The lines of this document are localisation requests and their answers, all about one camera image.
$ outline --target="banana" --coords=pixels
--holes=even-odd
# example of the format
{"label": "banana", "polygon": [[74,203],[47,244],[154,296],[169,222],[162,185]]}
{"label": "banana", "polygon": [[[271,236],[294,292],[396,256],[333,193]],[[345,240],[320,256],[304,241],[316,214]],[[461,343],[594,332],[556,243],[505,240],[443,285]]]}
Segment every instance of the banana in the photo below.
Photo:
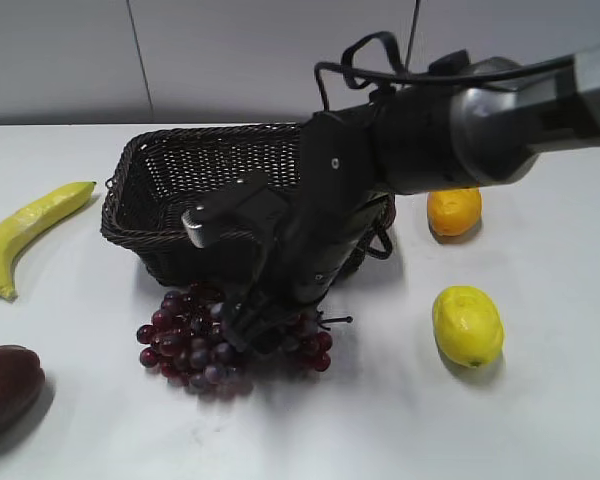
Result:
{"label": "banana", "polygon": [[82,207],[95,182],[75,182],[60,187],[21,208],[0,222],[0,296],[17,297],[12,264],[18,253],[34,238]]}

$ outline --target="wicker basket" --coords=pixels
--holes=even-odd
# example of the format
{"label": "wicker basket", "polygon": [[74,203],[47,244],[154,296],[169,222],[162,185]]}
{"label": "wicker basket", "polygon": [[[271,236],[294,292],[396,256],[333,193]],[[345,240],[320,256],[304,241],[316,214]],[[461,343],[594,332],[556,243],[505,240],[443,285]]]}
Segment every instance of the wicker basket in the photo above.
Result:
{"label": "wicker basket", "polygon": [[192,128],[145,133],[131,140],[111,179],[102,208],[102,235],[133,250],[163,285],[193,280],[242,282],[255,246],[248,240],[197,249],[180,217],[205,192],[254,170],[292,193],[298,183],[297,124]]}

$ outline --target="black cable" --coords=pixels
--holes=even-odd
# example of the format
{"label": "black cable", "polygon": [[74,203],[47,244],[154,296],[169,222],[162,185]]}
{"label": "black cable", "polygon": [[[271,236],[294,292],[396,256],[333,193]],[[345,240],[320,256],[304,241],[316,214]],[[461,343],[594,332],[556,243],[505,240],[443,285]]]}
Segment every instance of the black cable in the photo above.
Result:
{"label": "black cable", "polygon": [[329,72],[339,73],[343,76],[352,78],[360,78],[368,81],[369,83],[375,83],[379,85],[397,84],[397,85],[437,85],[437,86],[477,86],[488,82],[500,82],[503,80],[511,80],[514,78],[527,77],[530,75],[537,75],[552,70],[558,70],[560,68],[567,68],[573,66],[573,56],[564,56],[548,60],[546,62],[535,63],[533,65],[526,65],[518,68],[502,70],[494,73],[476,73],[473,75],[450,75],[450,76],[433,76],[426,74],[391,74],[383,72],[374,72],[371,70],[364,70],[361,68],[349,67],[339,63],[333,62],[318,62],[316,63],[313,74],[318,84],[320,91],[320,98],[325,110],[329,110],[329,99],[327,91],[324,87],[324,81],[322,79],[322,71],[326,70]]}
{"label": "black cable", "polygon": [[404,59],[404,68],[408,71],[411,63],[411,54],[413,53],[413,44],[416,40],[416,28],[418,26],[418,17],[420,16],[420,0],[416,0],[411,16],[411,30],[409,31],[409,43],[407,44],[407,55]]}

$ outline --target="red apple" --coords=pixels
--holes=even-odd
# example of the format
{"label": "red apple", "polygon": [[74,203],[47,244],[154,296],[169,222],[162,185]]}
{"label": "red apple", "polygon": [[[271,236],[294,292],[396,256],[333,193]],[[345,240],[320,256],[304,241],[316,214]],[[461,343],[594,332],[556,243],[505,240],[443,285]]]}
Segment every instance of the red apple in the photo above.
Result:
{"label": "red apple", "polygon": [[35,403],[44,382],[35,352],[18,345],[0,346],[0,434]]}

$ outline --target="lemon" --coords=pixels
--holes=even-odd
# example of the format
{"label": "lemon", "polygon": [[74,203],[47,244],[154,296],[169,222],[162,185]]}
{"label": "lemon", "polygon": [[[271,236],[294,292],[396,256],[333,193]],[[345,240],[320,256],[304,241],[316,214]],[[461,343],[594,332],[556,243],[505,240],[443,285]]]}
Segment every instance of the lemon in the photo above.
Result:
{"label": "lemon", "polygon": [[449,287],[433,304],[433,327],[440,350],[455,363],[479,367],[502,350],[504,328],[493,301],[475,287]]}
{"label": "lemon", "polygon": [[462,235],[481,215],[482,196],[477,188],[432,192],[427,197],[429,224],[438,235]]}

